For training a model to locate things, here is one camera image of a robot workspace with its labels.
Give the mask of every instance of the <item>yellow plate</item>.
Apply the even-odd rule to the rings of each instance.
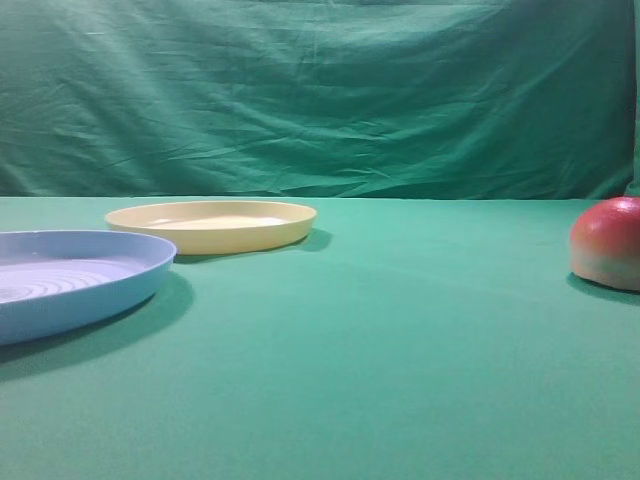
[[[297,242],[309,234],[316,215],[292,203],[214,200],[125,208],[105,220],[111,230],[170,240],[182,255],[214,255]]]

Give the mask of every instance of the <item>apple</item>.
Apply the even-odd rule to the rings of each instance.
[[[640,291],[640,198],[604,200],[576,220],[571,270],[607,287]]]

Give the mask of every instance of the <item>red apple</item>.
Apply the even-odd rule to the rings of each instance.
[[[580,215],[569,242],[571,269],[577,276],[640,291],[640,198],[598,203]]]

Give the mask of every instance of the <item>plastic plate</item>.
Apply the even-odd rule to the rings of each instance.
[[[0,233],[0,345],[121,313],[162,285],[176,247],[109,231]]]
[[[170,240],[182,255],[212,255],[294,243],[309,234],[316,215],[292,203],[214,200],[125,208],[105,220],[112,230]]]

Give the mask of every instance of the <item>blue plate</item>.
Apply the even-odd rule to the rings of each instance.
[[[88,325],[152,296],[168,240],[109,231],[0,233],[0,345]]]

